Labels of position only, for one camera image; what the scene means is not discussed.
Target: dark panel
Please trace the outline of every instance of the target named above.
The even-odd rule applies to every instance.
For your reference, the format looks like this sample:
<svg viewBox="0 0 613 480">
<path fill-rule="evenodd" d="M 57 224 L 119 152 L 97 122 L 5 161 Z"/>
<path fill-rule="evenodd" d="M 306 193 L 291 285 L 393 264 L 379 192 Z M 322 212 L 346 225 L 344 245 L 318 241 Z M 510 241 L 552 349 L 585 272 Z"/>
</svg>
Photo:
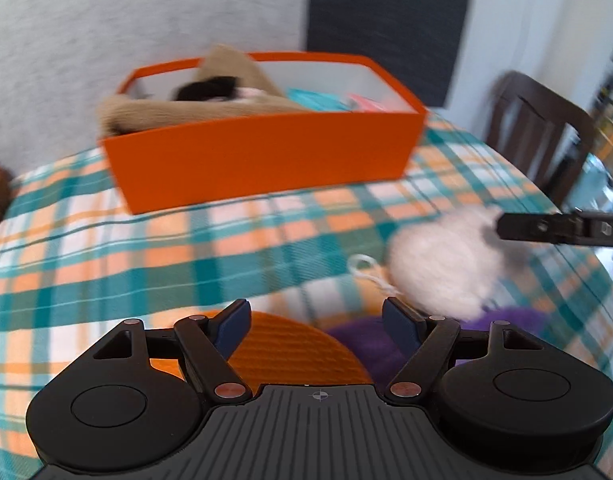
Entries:
<svg viewBox="0 0 613 480">
<path fill-rule="evenodd" d="M 307 49 L 363 54 L 442 106 L 468 0 L 311 0 Z"/>
</svg>

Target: white string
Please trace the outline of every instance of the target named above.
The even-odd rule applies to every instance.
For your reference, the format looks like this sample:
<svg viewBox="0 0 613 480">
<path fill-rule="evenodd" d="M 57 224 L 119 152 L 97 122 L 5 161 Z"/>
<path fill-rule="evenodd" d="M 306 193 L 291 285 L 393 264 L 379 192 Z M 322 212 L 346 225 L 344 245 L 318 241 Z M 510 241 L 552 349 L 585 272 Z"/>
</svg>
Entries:
<svg viewBox="0 0 613 480">
<path fill-rule="evenodd" d="M 360 270 L 359 266 L 361 264 L 366 264 L 368 266 L 366 272 Z M 351 276 L 360 280 L 368 280 L 375 283 L 387 296 L 396 296 L 398 294 L 401 295 L 399 290 L 397 290 L 382 277 L 380 265 L 376 259 L 368 256 L 367 254 L 353 254 L 347 260 L 347 269 L 349 270 Z"/>
</svg>

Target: purple fabric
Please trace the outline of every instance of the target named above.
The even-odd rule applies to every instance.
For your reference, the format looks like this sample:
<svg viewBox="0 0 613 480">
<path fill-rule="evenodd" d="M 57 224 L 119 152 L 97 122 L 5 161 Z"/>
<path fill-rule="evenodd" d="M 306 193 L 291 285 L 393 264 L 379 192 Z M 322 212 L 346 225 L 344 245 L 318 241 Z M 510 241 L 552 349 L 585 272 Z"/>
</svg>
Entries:
<svg viewBox="0 0 613 480">
<path fill-rule="evenodd" d="M 510 321 L 527 332 L 539 335 L 547 315 L 531 308 L 512 306 L 491 310 L 474 321 L 462 321 L 461 326 L 467 330 L 488 330 L 491 322 L 498 319 Z M 404 355 L 384 330 L 381 317 L 363 317 L 327 333 L 355 354 L 379 390 L 384 390 L 406 363 Z"/>
</svg>

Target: white fluffy ball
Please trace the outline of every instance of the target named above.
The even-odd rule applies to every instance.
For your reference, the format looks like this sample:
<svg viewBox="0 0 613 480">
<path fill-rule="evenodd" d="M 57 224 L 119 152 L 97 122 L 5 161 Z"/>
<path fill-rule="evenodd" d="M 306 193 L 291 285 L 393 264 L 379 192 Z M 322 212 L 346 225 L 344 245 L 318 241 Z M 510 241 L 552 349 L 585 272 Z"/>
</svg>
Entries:
<svg viewBox="0 0 613 480">
<path fill-rule="evenodd" d="M 390 281 L 426 314 L 477 319 L 505 271 L 500 215 L 497 206 L 466 206 L 401 228 L 389 240 Z"/>
</svg>

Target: plaid tablecloth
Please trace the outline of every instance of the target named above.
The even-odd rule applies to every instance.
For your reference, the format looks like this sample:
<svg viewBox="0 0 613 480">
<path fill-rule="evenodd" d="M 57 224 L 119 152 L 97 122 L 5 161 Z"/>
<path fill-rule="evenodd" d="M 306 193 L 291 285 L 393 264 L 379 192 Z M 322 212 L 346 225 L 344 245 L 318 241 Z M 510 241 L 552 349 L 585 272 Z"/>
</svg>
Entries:
<svg viewBox="0 0 613 480">
<path fill-rule="evenodd" d="M 346 261 L 381 260 L 399 226 L 465 203 L 552 208 L 508 162 L 438 118 L 398 182 L 130 216 L 94 149 L 25 174 L 16 189 L 0 225 L 0 479 L 40 466 L 24 423 L 34 393 L 120 319 L 165 327 L 248 298 L 326 328 L 379 312 L 382 294 Z M 613 379 L 613 282 L 592 251 L 537 247 L 494 299 L 552 313 L 542 336 Z M 613 424 L 598 464 L 613 478 Z"/>
</svg>

